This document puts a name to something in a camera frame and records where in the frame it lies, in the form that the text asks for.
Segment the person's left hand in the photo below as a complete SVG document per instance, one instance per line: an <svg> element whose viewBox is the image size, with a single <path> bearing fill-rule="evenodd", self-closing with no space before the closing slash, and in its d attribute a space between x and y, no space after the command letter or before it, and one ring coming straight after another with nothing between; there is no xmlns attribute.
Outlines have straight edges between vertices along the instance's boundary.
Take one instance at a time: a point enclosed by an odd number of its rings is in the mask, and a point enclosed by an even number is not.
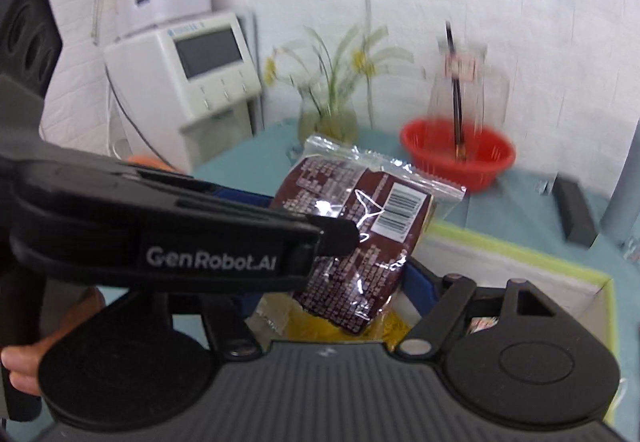
<svg viewBox="0 0 640 442"><path fill-rule="evenodd" d="M29 396L40 396L38 367L52 346L88 321L105 306L102 292L97 287L89 287L79 300L68 308L61 326L51 335L29 346L9 346L1 351L1 363L9 372L11 386Z"/></svg>

